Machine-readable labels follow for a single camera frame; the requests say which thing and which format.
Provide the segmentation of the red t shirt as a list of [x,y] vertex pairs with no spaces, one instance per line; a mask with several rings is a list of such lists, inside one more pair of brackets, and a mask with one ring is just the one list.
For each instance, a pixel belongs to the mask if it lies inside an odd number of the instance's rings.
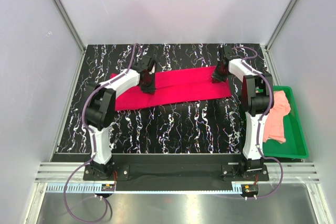
[[139,86],[120,95],[116,111],[145,109],[173,103],[230,97],[228,82],[212,82],[214,66],[157,72],[154,94],[145,94]]

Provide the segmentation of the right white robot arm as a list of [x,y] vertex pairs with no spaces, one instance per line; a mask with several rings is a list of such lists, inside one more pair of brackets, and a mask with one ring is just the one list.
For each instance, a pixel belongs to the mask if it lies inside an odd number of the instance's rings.
[[233,48],[218,49],[219,61],[212,74],[212,81],[225,82],[234,75],[242,82],[241,107],[246,116],[246,135],[242,159],[233,168],[232,176],[243,180],[254,180],[263,171],[264,154],[262,141],[270,109],[274,104],[272,75],[262,73],[240,58]]

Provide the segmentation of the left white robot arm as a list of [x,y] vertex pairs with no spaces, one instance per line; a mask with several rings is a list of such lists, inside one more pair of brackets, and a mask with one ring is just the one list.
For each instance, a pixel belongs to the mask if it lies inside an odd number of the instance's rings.
[[89,94],[82,109],[82,124],[88,130],[91,143],[86,173],[103,180],[116,175],[110,150],[109,127],[114,120],[117,98],[129,89],[139,86],[145,94],[155,92],[156,61],[143,56],[115,77],[89,86]]

